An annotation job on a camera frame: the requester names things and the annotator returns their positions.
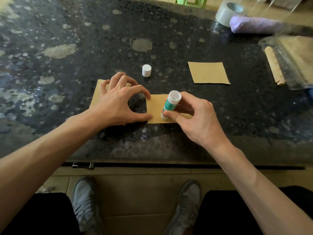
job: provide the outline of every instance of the purple bag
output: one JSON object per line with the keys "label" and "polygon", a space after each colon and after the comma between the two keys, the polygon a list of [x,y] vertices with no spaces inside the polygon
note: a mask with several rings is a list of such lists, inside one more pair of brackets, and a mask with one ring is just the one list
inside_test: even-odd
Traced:
{"label": "purple bag", "polygon": [[273,34],[280,31],[283,23],[266,18],[234,16],[230,19],[233,33]]}

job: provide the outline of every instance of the green plastic stool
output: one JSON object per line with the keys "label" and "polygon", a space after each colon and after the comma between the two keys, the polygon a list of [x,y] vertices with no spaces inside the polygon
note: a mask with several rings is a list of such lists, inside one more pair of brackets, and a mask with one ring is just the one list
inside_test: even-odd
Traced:
{"label": "green plastic stool", "polygon": [[207,0],[195,0],[194,3],[188,2],[188,0],[176,0],[176,2],[180,5],[190,6],[190,7],[201,7],[205,8],[207,5]]}

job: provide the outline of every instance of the dark granite table top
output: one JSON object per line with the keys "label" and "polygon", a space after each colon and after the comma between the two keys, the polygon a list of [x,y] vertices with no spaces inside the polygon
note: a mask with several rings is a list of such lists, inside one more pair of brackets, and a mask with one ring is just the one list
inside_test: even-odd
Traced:
{"label": "dark granite table top", "polygon": [[[214,15],[150,0],[15,0],[0,17],[0,156],[88,109],[97,80],[124,71],[151,94],[211,101],[255,165],[313,164],[306,92],[275,85],[258,45],[264,36],[234,35]],[[152,49],[134,50],[137,39]],[[194,84],[188,61],[223,62],[231,85]],[[130,107],[145,112],[145,98],[134,96]],[[102,130],[69,161],[215,163],[178,124],[146,122]]]}

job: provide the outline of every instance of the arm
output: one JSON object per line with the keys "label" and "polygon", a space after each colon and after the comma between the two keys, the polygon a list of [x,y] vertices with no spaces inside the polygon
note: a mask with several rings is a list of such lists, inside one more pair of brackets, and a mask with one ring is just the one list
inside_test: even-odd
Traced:
{"label": "arm", "polygon": [[101,90],[97,106],[70,117],[55,130],[0,159],[0,233],[49,176],[92,135],[107,126],[152,118],[129,109],[127,102],[132,95],[151,95],[125,73],[105,81]]}
{"label": "arm", "polygon": [[210,102],[182,92],[182,100],[176,110],[194,117],[188,120],[176,111],[165,111],[164,116],[180,124],[192,141],[212,155],[238,190],[264,234],[312,233],[311,218],[231,144]]}

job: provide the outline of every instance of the gray sneaker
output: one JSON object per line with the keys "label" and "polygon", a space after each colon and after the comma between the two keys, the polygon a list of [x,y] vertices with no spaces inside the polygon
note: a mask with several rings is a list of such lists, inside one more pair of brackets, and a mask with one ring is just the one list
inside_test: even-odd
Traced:
{"label": "gray sneaker", "polygon": [[93,234],[104,234],[98,188],[91,177],[78,179],[73,189],[72,203],[81,232],[91,230]]}
{"label": "gray sneaker", "polygon": [[200,197],[201,189],[198,182],[188,181],[178,196],[175,214],[163,235],[182,235],[187,228],[195,224],[200,207]]}

